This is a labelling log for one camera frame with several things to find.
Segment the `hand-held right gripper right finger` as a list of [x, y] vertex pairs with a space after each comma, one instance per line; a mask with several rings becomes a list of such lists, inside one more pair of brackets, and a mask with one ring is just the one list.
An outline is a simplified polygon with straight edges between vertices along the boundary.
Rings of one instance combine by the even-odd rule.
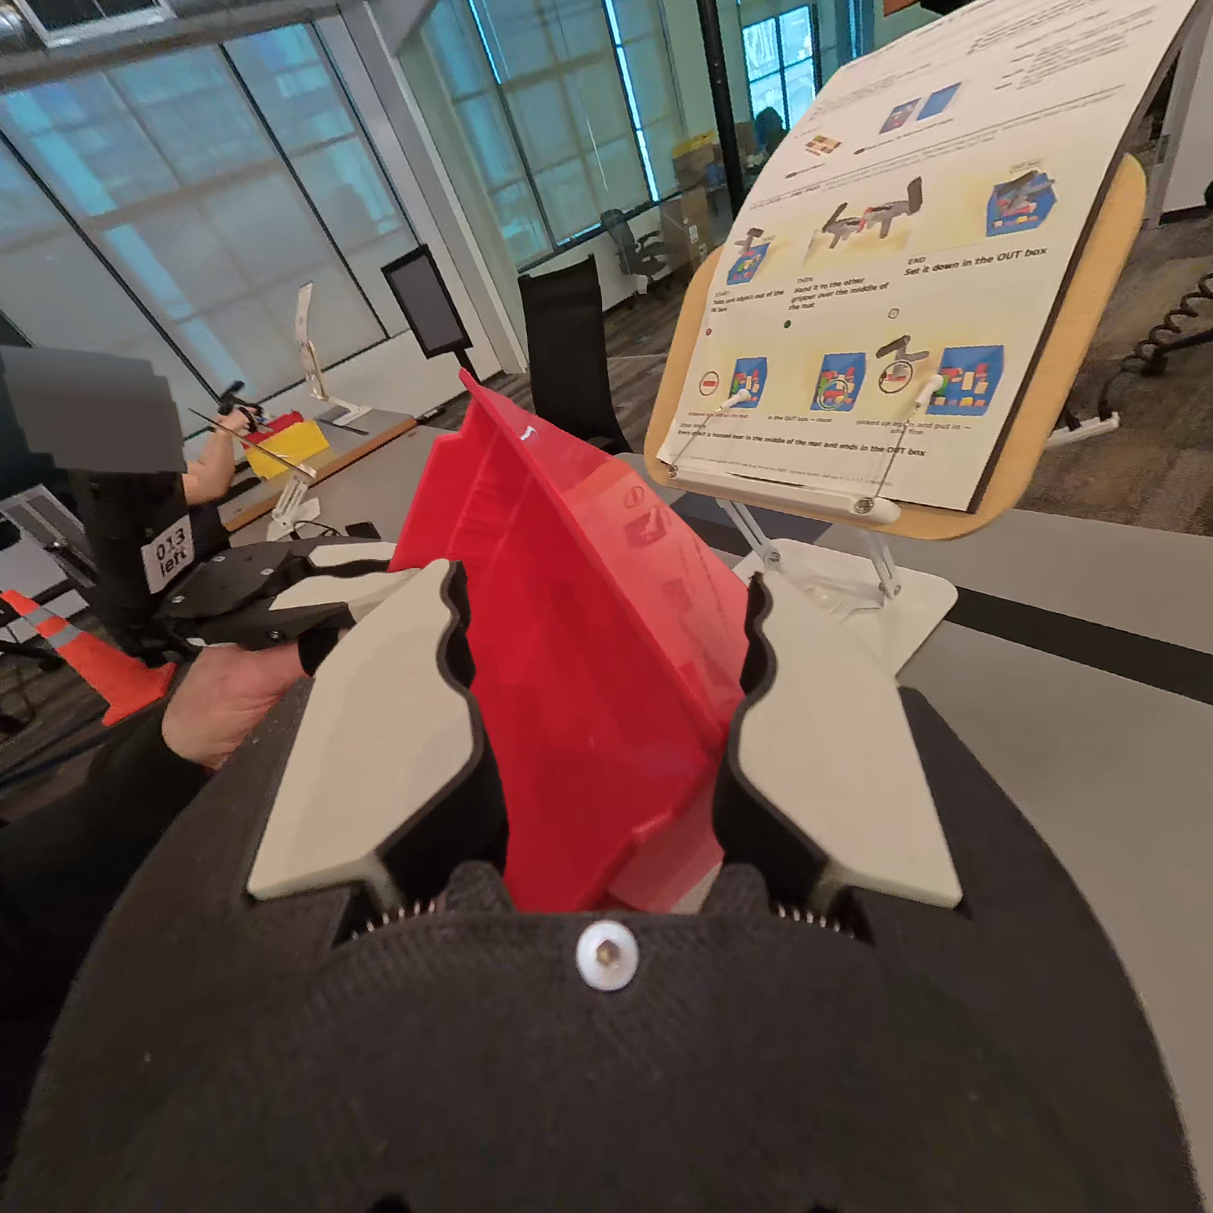
[[723, 861], [755, 869], [776, 913], [836, 913], [856, 890], [955, 910], [895, 677], [778, 573], [750, 576], [745, 637], [711, 800]]

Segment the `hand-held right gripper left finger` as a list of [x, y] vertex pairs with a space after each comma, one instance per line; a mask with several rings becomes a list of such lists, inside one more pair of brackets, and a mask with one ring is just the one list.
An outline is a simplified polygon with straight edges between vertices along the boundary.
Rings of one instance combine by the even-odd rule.
[[466, 864], [505, 872], [506, 804], [473, 696], [460, 562], [391, 573], [313, 676], [246, 877], [258, 903], [349, 890], [415, 916]]

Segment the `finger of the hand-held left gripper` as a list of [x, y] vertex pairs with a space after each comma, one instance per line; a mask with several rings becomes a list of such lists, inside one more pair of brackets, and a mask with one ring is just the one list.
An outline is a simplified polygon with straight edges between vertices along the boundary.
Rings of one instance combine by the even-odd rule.
[[386, 572], [395, 545], [385, 540], [326, 540], [316, 543], [304, 556], [313, 573], [333, 578], [358, 578]]
[[300, 635], [313, 628], [353, 627], [415, 575], [372, 571], [353, 578], [314, 575], [277, 594], [267, 608], [268, 635]]

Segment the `red plastic bin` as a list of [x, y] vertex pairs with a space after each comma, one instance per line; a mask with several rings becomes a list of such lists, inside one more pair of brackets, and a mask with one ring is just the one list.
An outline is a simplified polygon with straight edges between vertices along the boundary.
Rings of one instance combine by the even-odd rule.
[[629, 464], [460, 381], [388, 569], [464, 571], [506, 888], [525, 913], [675, 913], [720, 862], [747, 591]]

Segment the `another person's forearm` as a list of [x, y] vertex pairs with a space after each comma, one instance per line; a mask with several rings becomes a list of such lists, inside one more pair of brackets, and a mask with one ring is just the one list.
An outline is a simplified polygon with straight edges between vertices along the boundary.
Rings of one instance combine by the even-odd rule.
[[228, 493], [235, 477], [235, 438], [219, 428], [210, 432], [202, 454], [181, 475], [186, 506], [212, 506]]

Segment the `person's left forearm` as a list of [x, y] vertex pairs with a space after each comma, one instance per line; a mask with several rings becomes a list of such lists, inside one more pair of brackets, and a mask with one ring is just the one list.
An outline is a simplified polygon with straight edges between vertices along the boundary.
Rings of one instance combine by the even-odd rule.
[[60, 1005], [125, 887], [207, 781], [164, 741], [164, 713], [119, 724], [77, 787], [2, 828], [2, 1030]]

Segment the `white round object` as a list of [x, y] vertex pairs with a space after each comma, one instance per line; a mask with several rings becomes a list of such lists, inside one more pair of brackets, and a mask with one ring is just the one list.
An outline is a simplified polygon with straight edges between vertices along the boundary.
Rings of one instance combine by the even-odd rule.
[[697, 267], [684, 292], [646, 426], [646, 477], [664, 491], [716, 500], [746, 545], [736, 576], [759, 571], [781, 573], [863, 641], [888, 673], [899, 673], [944, 621], [958, 599], [958, 589], [932, 573], [898, 566], [889, 542], [957, 540], [1017, 504], [1127, 261], [1146, 194], [1145, 171], [1134, 156], [1123, 156], [974, 513], [902, 506], [892, 520], [883, 507], [856, 513], [859, 500], [851, 495], [805, 490], [776, 495], [745, 481], [691, 477], [658, 459], [703, 326], [720, 248]]

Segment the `person's left hand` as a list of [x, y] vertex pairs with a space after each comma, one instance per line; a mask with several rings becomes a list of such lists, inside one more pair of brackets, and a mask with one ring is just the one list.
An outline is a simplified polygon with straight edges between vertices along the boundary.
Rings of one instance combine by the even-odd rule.
[[298, 646], [206, 647], [174, 689], [161, 739], [177, 758], [217, 770], [306, 673]]

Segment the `orange traffic cone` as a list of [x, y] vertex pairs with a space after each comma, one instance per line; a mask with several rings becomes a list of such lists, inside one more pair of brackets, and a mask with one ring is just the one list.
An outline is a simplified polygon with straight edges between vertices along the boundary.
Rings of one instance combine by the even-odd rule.
[[106, 703], [105, 726], [127, 721], [168, 693], [176, 664], [148, 669], [135, 657], [83, 631], [18, 591], [2, 591], [2, 604], [31, 625], [51, 651]]

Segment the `black monitor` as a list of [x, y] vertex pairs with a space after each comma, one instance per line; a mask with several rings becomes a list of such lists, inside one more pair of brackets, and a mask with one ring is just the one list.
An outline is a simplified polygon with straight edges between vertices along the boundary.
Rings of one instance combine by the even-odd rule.
[[428, 246], [417, 246], [381, 267], [410, 332], [425, 360], [453, 355], [475, 383], [479, 376], [470, 360], [473, 341], [466, 331], [450, 290]]

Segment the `black chair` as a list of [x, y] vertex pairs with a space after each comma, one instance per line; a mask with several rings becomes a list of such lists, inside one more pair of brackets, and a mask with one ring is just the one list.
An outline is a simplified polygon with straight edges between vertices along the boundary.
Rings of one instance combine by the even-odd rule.
[[607, 455], [629, 454], [612, 402], [596, 260], [525, 274], [518, 286], [535, 413]]

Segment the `grey office chair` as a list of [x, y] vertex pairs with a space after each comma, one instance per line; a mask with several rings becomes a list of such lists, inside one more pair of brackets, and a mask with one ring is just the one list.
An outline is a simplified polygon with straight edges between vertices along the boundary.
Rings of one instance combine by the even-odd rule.
[[599, 215], [603, 233], [610, 238], [620, 276], [633, 296], [668, 299], [672, 295], [669, 251], [661, 235], [659, 218], [646, 221], [641, 233], [619, 208], [603, 209]]

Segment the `cardboard box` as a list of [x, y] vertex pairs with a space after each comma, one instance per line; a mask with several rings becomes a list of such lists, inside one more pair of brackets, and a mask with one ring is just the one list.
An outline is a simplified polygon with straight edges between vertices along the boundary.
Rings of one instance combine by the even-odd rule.
[[693, 186], [662, 201], [659, 221], [669, 272], [688, 283], [714, 247], [713, 215], [706, 189], [701, 185]]

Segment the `printed instruction sheet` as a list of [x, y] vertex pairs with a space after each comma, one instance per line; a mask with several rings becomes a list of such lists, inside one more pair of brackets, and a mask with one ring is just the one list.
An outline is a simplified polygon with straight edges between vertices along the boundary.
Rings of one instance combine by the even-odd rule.
[[970, 3], [838, 69], [720, 253], [675, 484], [973, 511], [1194, 10]]

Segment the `black pole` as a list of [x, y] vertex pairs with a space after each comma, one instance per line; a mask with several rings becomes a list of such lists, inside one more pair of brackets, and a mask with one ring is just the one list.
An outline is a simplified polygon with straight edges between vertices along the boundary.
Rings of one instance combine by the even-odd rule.
[[724, 188], [729, 198], [732, 218], [736, 220], [745, 202], [746, 186], [737, 147], [736, 120], [730, 91], [729, 65], [723, 45], [720, 9], [717, 2], [695, 2], [694, 7], [704, 52], [707, 91], [716, 119]]

